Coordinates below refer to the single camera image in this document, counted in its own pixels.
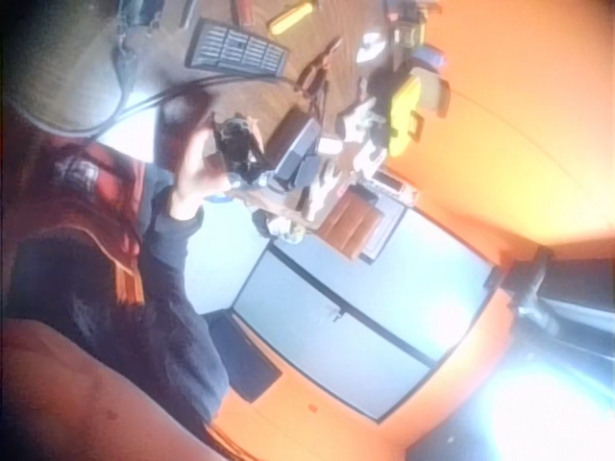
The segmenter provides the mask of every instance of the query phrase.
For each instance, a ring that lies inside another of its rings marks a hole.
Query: man
[[[47,414],[42,420],[33,416],[38,414],[38,410],[29,407],[28,394],[24,394],[24,389],[35,386],[39,391],[37,373],[48,371],[45,368],[47,362],[40,358],[46,354],[49,363],[60,365],[53,370],[58,371],[58,376],[63,376],[61,382],[66,383],[68,393],[58,394],[53,382],[49,383],[49,391],[56,391],[56,396],[62,396],[67,408],[74,403],[71,399],[75,399],[76,395],[83,397],[84,394],[83,389],[70,394],[68,388],[77,385],[78,379],[68,379],[63,373],[79,367],[67,366],[62,371],[68,363],[66,357],[83,360],[89,364],[89,370],[93,370],[95,366],[92,363],[96,363],[66,342],[65,338],[125,376],[185,429],[200,440],[204,439],[204,425],[214,418],[228,388],[226,371],[209,337],[207,323],[193,310],[184,287],[187,239],[203,223],[201,203],[205,197],[230,188],[223,159],[219,155],[203,158],[203,147],[208,137],[209,129],[198,130],[187,143],[176,183],[160,191],[154,187],[156,194],[151,202],[150,198],[143,198],[147,206],[151,203],[151,209],[142,213],[149,218],[149,223],[143,226],[138,255],[144,304],[130,305],[117,301],[112,263],[85,235],[73,238],[56,234],[21,245],[12,268],[6,314],[11,319],[37,322],[33,325],[32,322],[5,321],[3,342],[9,338],[15,354],[9,353],[10,348],[3,348],[7,357],[3,365],[3,389],[6,391],[3,392],[3,407],[10,415],[9,419],[4,418],[6,413],[3,415],[3,424],[8,421],[13,431],[25,433],[27,439],[28,426],[36,422],[35,425],[40,427],[38,431],[33,429],[33,434],[52,434],[49,440],[42,443],[41,449],[45,453],[51,450],[65,454],[61,449],[55,451],[54,444],[57,445],[58,440],[64,440],[65,444],[70,433],[65,433],[67,423],[60,423],[63,421],[62,415],[55,413],[57,408],[62,408],[61,402],[46,400],[49,408],[54,408],[47,413],[53,416]],[[26,344],[33,341],[30,331],[40,337],[33,344]],[[65,338],[57,338],[59,335],[56,332]],[[27,366],[30,355],[26,352],[34,350],[37,355],[32,363],[38,364],[36,369],[33,369],[34,365],[30,368]],[[22,355],[25,358],[12,360],[12,357]],[[107,376],[101,378],[103,382],[106,382],[105,379],[108,382],[119,379],[111,370],[102,368],[106,370],[102,375]],[[86,382],[97,382],[98,377],[93,377],[98,376],[97,373],[88,376],[91,379]],[[118,386],[130,388],[129,384]],[[147,400],[140,398],[139,391],[133,388],[120,394],[126,399],[125,396],[131,393],[137,396],[136,400]],[[109,411],[113,419],[117,405]],[[135,418],[134,412],[125,411],[122,421],[131,418]],[[133,430],[137,439],[137,434],[144,431],[143,427],[138,426]],[[62,437],[54,438],[56,432],[63,434]],[[118,443],[116,437],[111,438],[115,444]],[[105,445],[110,443],[109,438],[99,439],[101,443],[106,440]],[[73,439],[81,444],[83,440],[79,440],[80,437]],[[151,434],[149,440],[150,443],[156,442]],[[90,454],[98,452],[95,447],[89,447],[87,451]],[[82,452],[80,456],[82,459],[93,459]],[[153,459],[151,456],[150,453],[144,459]]]

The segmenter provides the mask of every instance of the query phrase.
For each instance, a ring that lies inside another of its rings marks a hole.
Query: person
[[[204,425],[215,417],[229,386],[207,322],[186,298],[184,283],[187,240],[204,220],[201,203],[207,196],[231,187],[221,156],[203,157],[209,136],[209,128],[197,130],[187,142],[175,183],[155,187],[151,200],[143,199],[148,208],[143,213],[148,223],[143,227],[138,254],[143,304],[129,305],[115,298],[112,264],[86,238],[51,235],[21,244],[12,267],[4,312],[9,320],[3,325],[3,343],[7,339],[12,341],[14,356],[20,356],[24,350],[37,350],[38,355],[32,361],[37,364],[33,369],[34,365],[27,366],[29,355],[11,360],[13,355],[4,353],[7,360],[3,366],[3,388],[7,392],[3,392],[3,408],[11,415],[9,425],[17,427],[17,432],[23,429],[20,415],[32,416],[31,411],[26,411],[32,408],[24,403],[28,398],[25,389],[40,392],[37,373],[50,377],[55,376],[51,370],[80,370],[78,365],[66,365],[66,357],[72,356],[76,363],[88,363],[89,369],[93,367],[90,362],[102,363],[106,371],[89,375],[90,384],[98,382],[100,376],[106,376],[100,378],[103,382],[116,382],[121,380],[117,375],[123,376],[130,385],[118,386],[128,386],[126,395],[146,401],[138,396],[144,392],[185,430],[205,440]],[[23,346],[24,341],[33,344]],[[9,350],[3,344],[3,351]],[[65,389],[70,390],[78,387],[80,380],[58,378],[48,385],[54,386],[54,382],[64,382]],[[71,399],[83,397],[84,389],[73,389],[74,395],[48,389],[64,400],[49,400],[49,404],[53,408],[71,407]],[[115,414],[121,406],[115,403],[109,411]],[[147,411],[157,421],[158,413],[151,408]],[[56,421],[47,415],[43,422],[35,419],[42,425],[41,433],[61,434],[67,425],[59,423],[63,419],[58,418]],[[135,415],[125,411],[124,427],[131,418]],[[142,434],[144,429],[134,430]]]

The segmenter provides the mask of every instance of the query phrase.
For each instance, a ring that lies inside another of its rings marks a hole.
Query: yellow object
[[[423,129],[422,117],[416,113],[421,97],[421,81],[411,76],[391,100],[391,137],[388,153],[400,156],[412,140],[418,140]]]
[[[273,18],[269,23],[269,32],[274,36],[278,36],[282,32],[290,29],[313,11],[314,6],[311,2],[304,2],[301,5],[297,5],[296,7],[293,7]]]

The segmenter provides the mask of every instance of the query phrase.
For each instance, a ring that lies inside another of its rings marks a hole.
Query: hand
[[[211,129],[204,128],[195,132],[188,141],[177,172],[177,182],[169,197],[169,214],[175,219],[192,219],[206,197],[231,189],[222,156],[203,157],[210,136]]]

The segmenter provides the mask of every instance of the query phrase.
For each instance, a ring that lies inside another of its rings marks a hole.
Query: wooden floor
[[[257,25],[251,31],[263,36],[269,36],[266,22],[292,4],[289,0],[253,1]],[[105,120],[119,99],[110,59],[114,3],[117,2],[54,0],[39,9],[19,40],[5,48],[9,51],[11,73],[6,84],[11,96],[38,117],[66,128],[86,128]],[[207,75],[184,68],[187,45],[199,14],[232,23],[230,0],[202,0],[189,29],[180,30],[184,3],[185,0],[166,0],[160,28],[150,36],[140,30],[129,38],[139,56],[135,92],[143,98],[174,83]],[[359,68],[355,64],[360,38],[366,32],[384,32],[384,22],[379,1],[320,3],[322,10],[316,10],[275,40],[290,50],[285,76],[296,79],[334,37],[344,37],[330,72],[325,131],[332,133],[335,115],[355,99],[359,75],[371,72],[376,65],[372,62]],[[219,96],[215,110],[220,119],[238,111],[252,115],[259,120],[265,138],[293,104],[302,103],[290,87],[263,83],[221,87]]]

